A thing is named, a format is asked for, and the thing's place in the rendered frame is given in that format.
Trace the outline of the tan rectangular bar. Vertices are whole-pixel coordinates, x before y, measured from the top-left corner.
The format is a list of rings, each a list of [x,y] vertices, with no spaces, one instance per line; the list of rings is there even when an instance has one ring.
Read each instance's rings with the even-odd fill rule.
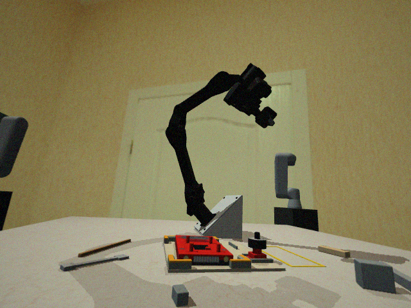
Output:
[[[346,250],[341,250],[338,248],[332,248],[332,247],[328,247],[328,246],[318,246],[318,251],[320,252],[324,252],[324,253],[329,253],[332,255],[336,255],[339,257],[350,257],[350,252],[346,251]]]

